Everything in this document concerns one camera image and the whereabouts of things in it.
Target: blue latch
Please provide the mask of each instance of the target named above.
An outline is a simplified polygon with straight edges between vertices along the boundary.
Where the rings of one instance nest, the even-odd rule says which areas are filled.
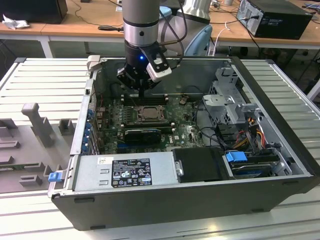
[[[88,137],[83,137],[82,138],[82,142],[87,144],[89,142],[89,138]]]
[[[81,146],[81,151],[82,151],[83,153],[87,153],[87,152],[89,151],[88,146],[82,145],[82,146]]]
[[[48,177],[48,181],[51,182],[62,182],[62,172],[51,172]]]
[[[86,122],[85,123],[85,125],[84,125],[84,127],[86,128],[86,129],[91,129],[91,123],[89,123],[89,122]]]
[[[246,162],[248,161],[246,154],[243,151],[230,151],[226,155],[228,162]]]
[[[92,109],[88,109],[88,115],[92,117],[94,115],[94,111]]]

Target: motherboard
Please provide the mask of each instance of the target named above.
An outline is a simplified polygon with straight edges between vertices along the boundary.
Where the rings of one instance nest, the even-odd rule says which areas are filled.
[[[110,100],[104,106],[99,124],[104,154],[204,147],[195,123],[195,101],[182,102],[180,96],[145,101],[129,97]]]

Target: power cord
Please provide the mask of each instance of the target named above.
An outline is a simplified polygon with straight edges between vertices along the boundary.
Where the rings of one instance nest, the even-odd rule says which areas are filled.
[[[253,38],[253,37],[252,37],[252,35],[251,35],[251,32],[250,32],[250,31],[249,31],[249,29],[248,29],[248,22],[249,22],[249,20],[248,20],[248,21],[246,21],[245,28],[246,28],[246,30],[247,30],[247,32],[248,32],[248,34],[249,34],[250,38],[251,38],[251,39],[252,39],[252,41],[254,42],[254,44],[258,47],[258,59],[260,59],[260,55],[261,55],[260,47],[259,47],[259,45],[256,43],[256,41],[254,40],[254,38]]]
[[[117,5],[118,7],[122,7],[122,5],[120,5],[120,4],[118,4],[118,3],[116,3],[116,2],[114,2],[114,1],[111,1],[111,0],[108,0],[110,3],[112,3],[112,4],[114,4],[114,5]]]
[[[1,40],[1,45],[0,45],[0,52],[3,54],[4,56],[4,61],[3,61],[3,64],[4,64],[4,68],[5,70],[8,71],[8,67],[7,67],[7,55],[5,54],[5,52],[1,49],[1,46],[4,45],[4,42]]]
[[[187,26],[187,21],[186,21],[186,16],[185,16],[185,12],[184,12],[184,8],[182,6],[182,3],[180,2],[180,0],[178,0],[181,12],[182,12],[182,16],[183,16],[183,24],[184,24],[184,35],[182,36],[182,38],[177,38],[177,40],[173,40],[173,41],[165,41],[165,42],[160,42],[159,45],[160,46],[165,46],[165,45],[171,45],[171,44],[177,44],[179,42],[181,42],[183,39],[186,38],[187,34],[188,34],[188,26]],[[166,18],[164,17],[163,13],[160,13],[161,16],[164,18],[164,20],[166,20]],[[172,33],[174,34],[174,36],[177,36],[177,34],[175,34],[175,31],[173,30],[173,28],[171,27],[170,23],[168,21],[166,21],[166,23],[168,24],[168,27],[171,29]]]
[[[124,30],[124,27],[117,27],[116,25],[100,25],[98,26],[98,30],[101,30],[101,31],[118,31],[118,32],[121,32]]]
[[[5,44],[4,41],[0,40],[1,45],[0,46],[4,46],[15,58],[17,58],[17,55],[15,55],[15,53],[13,51],[11,51],[11,49]]]
[[[224,31],[224,30],[231,30],[230,28],[228,28],[228,26],[227,26],[227,24],[232,24],[232,23],[236,23],[236,22],[239,22],[239,21],[242,21],[242,20],[249,20],[250,18],[241,18],[241,19],[237,19],[237,20],[235,20],[235,21],[226,21],[225,23],[223,23],[223,22],[217,22],[216,24],[224,24],[224,29],[222,29],[219,33],[218,33],[218,35],[216,36],[216,39],[215,39],[215,43],[213,44],[214,45],[214,47],[213,47],[213,53],[212,53],[212,56],[214,56],[215,54],[216,54],[216,51],[217,51],[217,43],[218,43],[218,39],[219,39],[219,36],[220,36],[220,34]]]
[[[81,7],[79,4],[77,4],[74,0],[71,0],[71,1],[72,1],[75,5],[77,5],[77,7],[79,8],[79,9],[75,10],[75,12],[74,12],[74,15],[75,15],[78,19],[81,19],[82,21],[84,21],[85,23],[90,24],[90,25],[101,26],[100,24],[86,21],[82,16],[78,15],[78,12],[82,9],[82,7]]]
[[[309,67],[311,66],[311,64],[315,61],[315,59],[317,58],[318,54],[320,53],[320,49],[316,52],[316,54],[314,55],[314,57],[312,58],[312,60],[309,62],[309,64],[306,66],[306,68],[303,70],[303,72],[301,73],[300,77],[298,78],[298,80],[296,81],[296,84],[298,84],[301,80],[301,78],[303,77],[303,75],[306,73],[306,71],[309,69]]]
[[[168,25],[169,29],[171,30],[171,32],[173,33],[173,35],[175,36],[175,38],[177,39],[177,41],[179,40],[179,37],[178,35],[176,34],[175,30],[173,29],[173,27],[170,25],[168,19],[166,19],[165,15],[161,12],[161,10],[159,11],[160,12],[160,15],[163,17],[164,21],[166,22],[166,24]],[[172,67],[171,69],[176,69],[179,64],[181,63],[183,57],[184,57],[184,54],[185,54],[185,48],[184,48],[184,45],[182,44],[181,41],[178,41],[178,43],[180,44],[180,48],[181,48],[181,55],[180,55],[180,58],[178,59],[178,61],[176,62],[176,66],[175,67]]]

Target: paper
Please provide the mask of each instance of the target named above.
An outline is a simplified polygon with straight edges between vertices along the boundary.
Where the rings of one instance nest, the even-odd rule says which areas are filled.
[[[25,20],[13,20],[6,17],[5,15],[3,15],[2,23],[6,25],[7,28],[13,30],[30,27],[30,25],[28,25],[27,21]]]

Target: sticker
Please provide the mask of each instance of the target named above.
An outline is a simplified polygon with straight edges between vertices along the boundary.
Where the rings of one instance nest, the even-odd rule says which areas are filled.
[[[113,160],[113,156],[98,157],[98,164],[111,164]]]
[[[152,175],[149,158],[128,160],[107,159],[106,161],[108,163],[112,161],[111,186],[113,188],[152,185]]]

